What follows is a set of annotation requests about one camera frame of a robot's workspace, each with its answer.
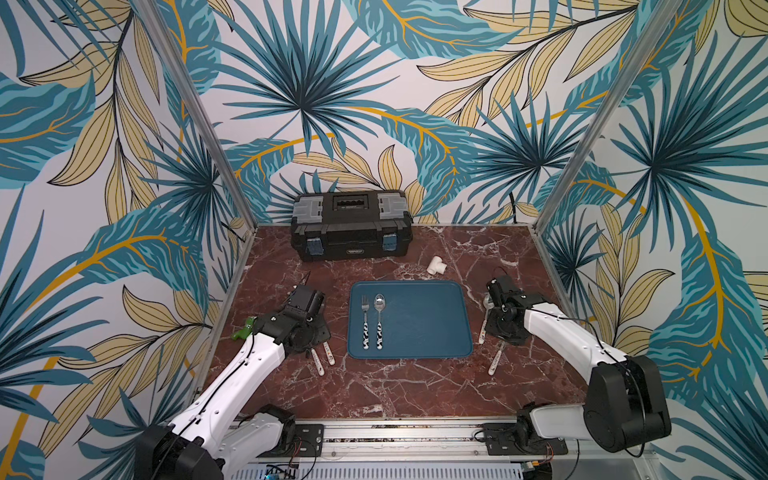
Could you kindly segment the fork with hello kitty handle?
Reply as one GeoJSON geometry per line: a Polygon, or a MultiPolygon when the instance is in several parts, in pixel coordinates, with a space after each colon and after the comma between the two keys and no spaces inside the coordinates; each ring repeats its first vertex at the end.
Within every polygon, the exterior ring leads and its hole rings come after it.
{"type": "Polygon", "coordinates": [[[324,348],[326,357],[328,359],[329,365],[331,365],[331,366],[335,365],[336,364],[336,360],[335,360],[333,352],[332,352],[332,350],[330,348],[330,345],[329,345],[329,343],[327,341],[323,342],[323,348],[324,348]]]}

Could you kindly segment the fork with cow-pattern handle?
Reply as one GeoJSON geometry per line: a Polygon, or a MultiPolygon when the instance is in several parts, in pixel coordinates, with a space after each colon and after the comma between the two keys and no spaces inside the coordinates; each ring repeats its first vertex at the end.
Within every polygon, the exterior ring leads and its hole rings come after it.
{"type": "Polygon", "coordinates": [[[370,308],[370,305],[369,305],[368,297],[366,295],[363,295],[361,297],[361,310],[363,312],[362,346],[364,350],[368,350],[370,347],[369,325],[368,325],[369,308],[370,308]]]}

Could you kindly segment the spoon with panda handle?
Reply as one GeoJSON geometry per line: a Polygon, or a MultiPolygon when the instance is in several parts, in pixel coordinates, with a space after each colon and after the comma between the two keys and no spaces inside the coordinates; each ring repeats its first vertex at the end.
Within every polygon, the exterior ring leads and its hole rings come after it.
{"type": "Polygon", "coordinates": [[[487,323],[490,311],[493,309],[494,304],[491,299],[491,296],[489,294],[486,294],[482,301],[483,308],[484,308],[484,318],[481,325],[480,333],[478,336],[478,344],[483,345],[486,340],[486,329],[487,329],[487,323]]]}

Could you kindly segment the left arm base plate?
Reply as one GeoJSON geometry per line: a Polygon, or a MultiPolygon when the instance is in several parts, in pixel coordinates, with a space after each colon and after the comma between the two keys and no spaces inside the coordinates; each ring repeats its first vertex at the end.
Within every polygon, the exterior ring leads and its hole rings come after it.
{"type": "Polygon", "coordinates": [[[276,447],[258,456],[272,458],[314,458],[323,451],[325,426],[323,424],[297,424],[281,437],[276,447]]]}

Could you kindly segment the spoon with hello kitty handle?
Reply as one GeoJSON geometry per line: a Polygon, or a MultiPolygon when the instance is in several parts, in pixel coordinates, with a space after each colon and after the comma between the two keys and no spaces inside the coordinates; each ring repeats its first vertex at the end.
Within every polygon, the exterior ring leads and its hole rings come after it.
{"type": "Polygon", "coordinates": [[[311,358],[312,358],[313,363],[315,365],[315,368],[316,368],[316,370],[318,372],[318,375],[319,376],[324,376],[325,375],[325,369],[323,367],[323,364],[322,364],[322,362],[320,360],[320,357],[319,357],[317,351],[315,349],[311,349],[310,350],[310,355],[311,355],[311,358]]]}

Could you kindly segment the spoon with cow-pattern handle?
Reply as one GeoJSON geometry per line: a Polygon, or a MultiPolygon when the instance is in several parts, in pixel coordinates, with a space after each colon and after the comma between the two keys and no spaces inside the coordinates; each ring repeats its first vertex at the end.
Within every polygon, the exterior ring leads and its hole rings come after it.
{"type": "Polygon", "coordinates": [[[383,324],[382,314],[386,308],[386,300],[383,294],[377,294],[374,298],[374,308],[377,312],[376,348],[383,349],[383,324]]]}

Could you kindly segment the fork with panda handle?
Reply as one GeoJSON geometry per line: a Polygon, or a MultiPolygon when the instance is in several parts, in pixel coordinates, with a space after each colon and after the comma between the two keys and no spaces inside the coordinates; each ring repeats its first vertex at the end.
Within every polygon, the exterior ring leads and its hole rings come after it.
{"type": "Polygon", "coordinates": [[[505,342],[501,342],[499,344],[499,347],[498,347],[498,349],[497,349],[497,351],[496,351],[496,353],[495,353],[495,355],[494,355],[494,357],[492,359],[492,362],[491,362],[491,364],[490,364],[490,366],[488,368],[488,371],[487,371],[489,376],[494,376],[495,375],[495,373],[496,373],[496,371],[498,369],[499,363],[501,361],[501,358],[503,356],[505,347],[506,347],[506,343],[505,342]]]}

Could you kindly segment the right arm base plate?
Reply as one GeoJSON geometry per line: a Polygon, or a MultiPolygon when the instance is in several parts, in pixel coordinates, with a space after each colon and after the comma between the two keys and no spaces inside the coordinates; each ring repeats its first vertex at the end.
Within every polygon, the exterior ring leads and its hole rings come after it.
{"type": "Polygon", "coordinates": [[[485,423],[474,435],[489,456],[531,456],[548,459],[568,453],[566,442],[542,438],[523,423],[485,423]]]}

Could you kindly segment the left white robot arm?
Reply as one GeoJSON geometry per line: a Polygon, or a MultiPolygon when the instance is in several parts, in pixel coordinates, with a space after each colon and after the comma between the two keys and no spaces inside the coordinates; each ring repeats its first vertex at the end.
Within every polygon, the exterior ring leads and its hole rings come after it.
{"type": "Polygon", "coordinates": [[[229,479],[264,453],[293,452],[295,416],[274,405],[231,424],[285,358],[330,339],[321,314],[259,317],[252,334],[219,377],[166,426],[147,428],[135,443],[135,479],[229,479]]]}

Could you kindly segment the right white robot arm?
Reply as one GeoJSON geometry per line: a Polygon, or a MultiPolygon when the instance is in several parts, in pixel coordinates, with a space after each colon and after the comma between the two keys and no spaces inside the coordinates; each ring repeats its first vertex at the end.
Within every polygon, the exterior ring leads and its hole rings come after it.
{"type": "Polygon", "coordinates": [[[600,340],[559,307],[534,295],[486,296],[487,334],[507,344],[543,340],[587,383],[581,404],[535,403],[517,414],[512,441],[533,453],[556,440],[591,440],[616,453],[665,438],[672,422],[657,364],[600,340]]]}

